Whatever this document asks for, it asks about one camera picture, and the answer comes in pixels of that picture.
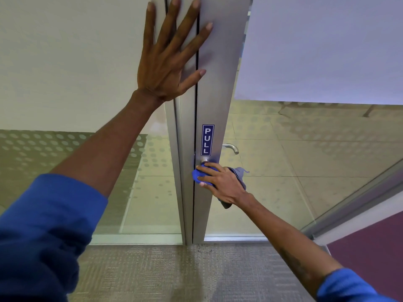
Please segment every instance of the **purple wall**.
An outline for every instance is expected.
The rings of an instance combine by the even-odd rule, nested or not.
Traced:
[[[328,248],[380,294],[403,301],[403,212],[330,243]]]

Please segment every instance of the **blue sticker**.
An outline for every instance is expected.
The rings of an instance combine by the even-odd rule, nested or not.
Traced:
[[[213,145],[214,125],[203,125],[201,140],[201,155],[211,156],[211,146]]]

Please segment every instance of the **tattoo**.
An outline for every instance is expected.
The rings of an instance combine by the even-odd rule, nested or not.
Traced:
[[[306,286],[306,281],[310,277],[308,271],[301,265],[301,262],[283,248],[279,250],[279,254],[302,285]]]

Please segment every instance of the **door handle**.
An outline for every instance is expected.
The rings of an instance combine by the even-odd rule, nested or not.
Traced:
[[[222,146],[226,147],[226,148],[231,148],[236,155],[239,154],[238,147],[236,147],[234,144],[229,144],[228,143],[228,144],[223,144]]]

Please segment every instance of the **microfiber cloth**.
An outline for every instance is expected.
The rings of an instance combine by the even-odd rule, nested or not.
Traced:
[[[218,171],[215,167],[211,167],[211,166],[206,166],[206,167],[209,167],[209,168],[211,168],[211,169],[213,169],[213,170],[215,170],[215,171]],[[239,183],[240,183],[240,184],[242,185],[242,187],[246,190],[246,185],[245,185],[245,183],[242,181],[242,177],[243,177],[243,173],[248,173],[248,172],[245,171],[242,167],[236,167],[236,168],[228,167],[228,169],[229,169],[231,172],[233,172],[233,173],[235,174],[235,176],[237,177]],[[206,173],[204,173],[204,172],[202,172],[202,171],[199,171],[198,169],[195,169],[195,170],[192,172],[192,176],[193,176],[193,180],[194,180],[195,182],[200,183],[200,182],[202,182],[202,181],[199,180],[198,177],[204,177],[204,176],[210,176],[210,175],[209,175],[209,174],[206,174]],[[211,186],[213,186],[213,187],[216,187],[213,183],[210,183],[210,182],[204,182],[204,183],[207,183],[207,184],[209,184],[209,185],[211,185]],[[221,204],[222,204],[222,206],[223,206],[224,208],[229,208],[229,207],[232,205],[232,203],[226,203],[226,202],[224,202],[224,201],[222,201],[222,200],[220,200],[220,199],[219,199],[219,201],[221,202]]]

